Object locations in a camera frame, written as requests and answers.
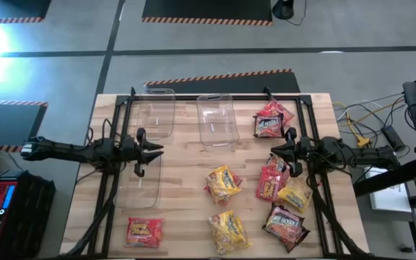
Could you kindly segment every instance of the black floor mat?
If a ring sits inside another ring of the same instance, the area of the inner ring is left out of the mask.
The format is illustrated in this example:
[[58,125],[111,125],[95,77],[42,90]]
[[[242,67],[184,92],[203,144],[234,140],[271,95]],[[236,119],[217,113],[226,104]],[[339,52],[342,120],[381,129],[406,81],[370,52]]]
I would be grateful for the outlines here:
[[0,0],[0,23],[42,22],[51,0]]
[[145,82],[148,88],[170,88],[176,94],[186,93],[261,93],[268,87],[275,93],[300,93],[291,69],[275,69],[217,76],[168,79]]
[[143,22],[272,25],[269,0],[146,0]]

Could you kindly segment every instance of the yellow cable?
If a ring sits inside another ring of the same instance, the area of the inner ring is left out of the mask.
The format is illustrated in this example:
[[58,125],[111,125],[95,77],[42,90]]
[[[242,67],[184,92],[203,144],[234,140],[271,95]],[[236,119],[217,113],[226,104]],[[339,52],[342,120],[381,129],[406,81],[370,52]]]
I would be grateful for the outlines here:
[[371,114],[374,114],[374,113],[377,113],[377,112],[379,112],[379,111],[382,111],[383,109],[389,108],[389,107],[391,107],[392,105],[396,105],[397,103],[400,103],[400,102],[403,102],[403,101],[404,101],[404,100],[402,99],[402,100],[398,100],[398,101],[396,101],[395,103],[392,103],[392,104],[390,104],[390,105],[385,105],[384,107],[379,108],[379,109],[377,109],[377,110],[374,110],[374,111],[370,112],[369,114],[367,114],[367,115],[363,116],[361,119],[358,119],[358,120],[354,121],[354,123],[353,123],[353,122],[348,122],[348,123],[347,123],[347,124],[345,124],[345,125],[339,125],[339,126],[350,126],[350,125],[352,125],[352,124],[359,123],[359,122],[361,122],[362,120],[364,120],[364,119],[366,119],[367,117],[369,117]]
[[[343,104],[342,102],[339,102],[339,101],[333,102],[333,104],[340,104],[340,105],[343,106],[343,108],[347,108],[347,106],[345,104]],[[348,110],[346,110],[346,122],[347,122],[347,125],[349,126],[352,134],[354,135],[354,137],[357,140],[357,146],[358,147],[364,147],[365,145],[368,145],[370,143],[370,138],[365,138],[365,137],[363,137],[363,136],[361,136],[361,135],[359,135],[355,132],[355,130],[352,127],[353,123],[350,121],[350,112]]]

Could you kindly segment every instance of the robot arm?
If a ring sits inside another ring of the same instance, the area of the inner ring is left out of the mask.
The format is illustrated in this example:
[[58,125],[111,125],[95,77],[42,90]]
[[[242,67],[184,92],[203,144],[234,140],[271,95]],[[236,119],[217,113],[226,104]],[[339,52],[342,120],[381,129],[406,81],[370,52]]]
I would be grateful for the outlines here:
[[295,143],[296,129],[290,127],[285,133],[284,145],[271,148],[271,152],[280,156],[290,166],[290,174],[297,177],[303,172],[303,166],[298,159],[313,160],[316,168],[326,171],[334,169],[335,165],[373,165],[378,168],[393,170],[400,166],[394,151],[389,146],[379,148],[350,148],[341,139],[325,136],[316,146],[311,144],[309,137],[301,137]]
[[144,152],[162,149],[162,145],[153,144],[145,138],[145,130],[137,130],[136,139],[126,136],[122,143],[117,147],[116,141],[110,138],[102,138],[93,141],[85,146],[63,144],[37,136],[28,139],[22,148],[21,156],[25,160],[35,161],[47,158],[68,160],[78,163],[89,163],[98,170],[107,170],[114,163],[137,161],[134,172],[139,176],[144,176],[141,164],[149,164],[163,152]]

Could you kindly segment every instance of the black metal frame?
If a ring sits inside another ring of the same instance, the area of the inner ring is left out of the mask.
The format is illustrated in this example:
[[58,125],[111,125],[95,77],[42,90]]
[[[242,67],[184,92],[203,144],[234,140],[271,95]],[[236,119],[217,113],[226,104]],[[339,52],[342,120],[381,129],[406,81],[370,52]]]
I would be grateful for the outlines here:
[[[196,100],[200,95],[176,95],[176,100]],[[288,101],[294,101],[297,107],[297,114],[298,114],[298,121],[300,124],[300,130],[301,130],[301,136],[306,137],[308,136],[307,128],[306,128],[306,122],[304,119],[304,113],[303,113],[303,106],[306,105],[309,113],[309,119],[311,122],[311,132],[312,137],[314,140],[319,140],[319,132],[317,129],[317,123],[316,123],[316,117],[313,111],[313,104],[312,99],[310,95],[278,95],[274,97],[276,100],[288,100]],[[257,95],[233,95],[234,100],[268,100],[269,96],[265,94],[257,94]],[[119,95],[116,98],[116,104],[115,104],[115,110],[113,112],[113,120],[112,120],[112,129],[110,131],[110,138],[115,139],[116,137],[116,129],[118,125],[118,117],[120,115],[121,106],[126,105],[125,114],[124,114],[124,121],[123,121],[123,128],[121,130],[121,138],[124,138],[127,135],[128,125],[129,125],[129,119],[131,116],[131,106],[133,101],[140,101],[141,98],[138,95],[135,95],[135,91],[131,91],[131,95]],[[311,172],[311,167],[308,164],[308,174],[310,176],[310,182],[312,186],[317,185],[316,181],[316,173]],[[59,256],[58,258],[61,259],[105,259],[108,258],[108,249],[109,249],[109,243],[111,238],[111,232],[113,227],[113,216],[115,213],[115,206],[112,205],[104,205],[105,200],[105,190],[107,187],[108,182],[108,176],[110,174],[113,175],[112,180],[112,186],[110,191],[110,196],[107,199],[107,201],[110,201],[111,197],[114,197],[116,195],[116,191],[118,189],[118,180],[120,175],[120,165],[117,165],[112,173],[104,173],[100,186],[99,186],[99,194],[97,195],[97,204],[95,209],[95,221],[91,225],[90,228],[93,228],[93,232],[91,236],[88,236],[86,241],[89,242],[89,248],[87,250],[86,255],[76,255],[76,256]],[[329,179],[327,176],[327,173],[324,171],[319,173],[321,176],[321,183],[323,186],[324,194],[325,194],[325,203],[328,205],[329,211],[334,215],[334,204],[332,200],[332,193],[330,190],[329,185]],[[314,192],[313,196],[318,196],[320,199],[320,195],[316,192]],[[101,248],[100,253],[95,253],[96,249],[96,243],[97,243],[97,229],[99,228],[99,224],[102,222],[102,219],[104,218],[104,214],[100,215],[100,213],[103,213],[104,208],[108,206],[107,209],[107,220],[105,223],[105,234],[103,239],[103,244]],[[336,229],[332,228],[332,236],[334,239],[334,245],[335,245],[335,251],[336,253],[329,252],[329,243],[326,237],[326,231],[324,227],[324,219],[322,216],[322,209],[319,208],[319,205],[317,203],[314,203],[314,210],[316,213],[316,221],[317,221],[317,230],[318,230],[318,236],[320,241],[320,246],[323,254],[323,258],[333,258],[333,259],[391,259],[391,258],[383,258],[383,257],[376,257],[376,256],[356,256],[356,255],[350,255],[345,254],[343,252],[342,248],[342,240],[339,238]]]

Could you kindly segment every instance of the gray floor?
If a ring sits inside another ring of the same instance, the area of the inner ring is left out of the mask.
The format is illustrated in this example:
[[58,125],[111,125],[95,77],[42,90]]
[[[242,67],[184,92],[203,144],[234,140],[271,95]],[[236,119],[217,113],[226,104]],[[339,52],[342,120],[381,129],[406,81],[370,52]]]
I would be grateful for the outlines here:
[[[302,3],[296,1],[297,18],[303,12]],[[34,52],[67,51],[73,56],[72,51],[105,51],[117,5],[118,0],[53,0],[43,23],[0,25],[0,53],[42,56]],[[416,1],[308,0],[300,27],[276,19],[272,27],[141,23],[143,6],[144,0],[126,1],[115,50],[416,46]],[[39,134],[83,144],[103,60],[103,56],[0,58],[0,99],[49,102]],[[103,92],[129,92],[131,86],[141,91],[150,80],[281,68],[295,72],[302,92],[330,92],[333,101],[348,105],[401,92],[403,82],[416,79],[416,51],[114,56]],[[364,112],[354,109],[351,114],[359,118]],[[383,119],[386,116],[387,112],[380,113]],[[365,122],[375,129],[381,126],[373,118]],[[405,125],[403,112],[395,113],[394,127],[406,144],[416,146],[415,133]],[[355,145],[351,135],[342,137]],[[378,143],[386,144],[386,140],[381,136]],[[415,158],[411,152],[401,162]],[[16,159],[30,172],[55,181],[58,192],[40,252],[40,256],[55,256],[78,164]],[[398,251],[401,244],[412,245],[407,223],[376,217],[366,200],[360,199],[359,207],[372,253],[416,259]]]

